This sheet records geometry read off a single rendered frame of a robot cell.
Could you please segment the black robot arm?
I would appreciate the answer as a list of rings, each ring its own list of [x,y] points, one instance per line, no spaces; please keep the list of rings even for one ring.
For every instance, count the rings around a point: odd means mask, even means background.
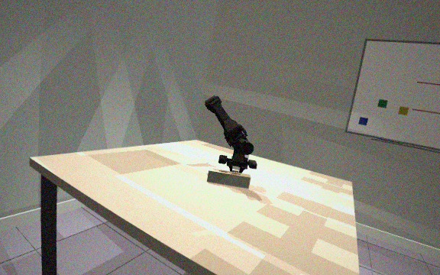
[[[243,126],[228,116],[227,112],[222,108],[221,103],[221,99],[214,95],[205,101],[205,106],[208,110],[215,113],[224,128],[225,140],[229,146],[239,149],[242,152],[242,154],[239,154],[237,150],[234,152],[232,166],[242,167],[242,165],[247,165],[248,158],[246,158],[245,155],[252,154],[254,145],[247,140],[247,132]]]

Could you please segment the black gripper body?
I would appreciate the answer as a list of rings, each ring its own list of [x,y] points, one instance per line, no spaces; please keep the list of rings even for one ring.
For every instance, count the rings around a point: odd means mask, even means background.
[[[234,148],[234,152],[238,151],[239,154],[242,154],[242,152],[239,149]],[[227,158],[227,156],[225,155],[220,155],[219,159],[218,159],[218,163],[222,163],[222,164],[226,164],[227,165],[231,165],[232,166],[232,159]],[[247,165],[242,165],[243,167],[250,167],[251,169],[257,169],[257,162],[256,160],[248,160]]]

